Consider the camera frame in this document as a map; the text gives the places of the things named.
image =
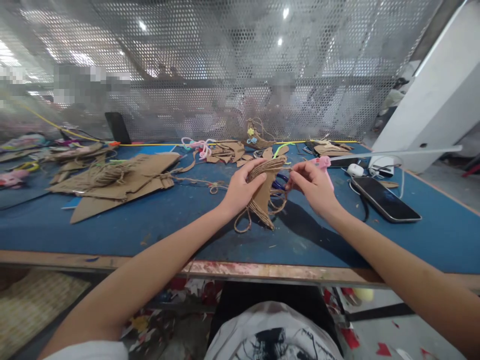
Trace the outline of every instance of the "sleeve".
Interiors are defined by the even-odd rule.
[[[129,353],[122,342],[88,341],[67,346],[44,360],[128,360]]]

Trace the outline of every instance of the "charger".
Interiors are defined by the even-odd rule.
[[[372,156],[368,164],[368,172],[372,176],[391,178],[394,175],[394,168],[395,161],[390,156]]]

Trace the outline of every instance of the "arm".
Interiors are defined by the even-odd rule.
[[[337,201],[326,175],[311,162],[298,163],[289,189],[304,193],[323,217],[362,255],[405,303],[467,358],[480,353],[480,299],[367,224]]]
[[[249,203],[267,176],[246,182],[265,159],[250,161],[231,178],[218,207],[150,246],[93,289],[63,321],[39,359],[70,345],[92,340],[118,341],[122,326],[153,298],[190,257]]]

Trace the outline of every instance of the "black device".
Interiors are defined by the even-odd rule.
[[[132,143],[122,114],[119,112],[106,112],[105,118],[111,134],[113,135],[113,140],[122,144]]]
[[[351,159],[340,159],[335,160],[335,157],[330,158],[331,165],[330,168],[348,168],[350,164],[358,164],[362,168],[366,169],[368,164],[365,161],[360,160],[358,157],[354,157]]]
[[[353,177],[351,184],[391,223],[422,220],[410,206],[372,177]]]

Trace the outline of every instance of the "smartphone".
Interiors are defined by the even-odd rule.
[[[410,206],[372,177],[353,177],[351,184],[391,223],[422,220]]]

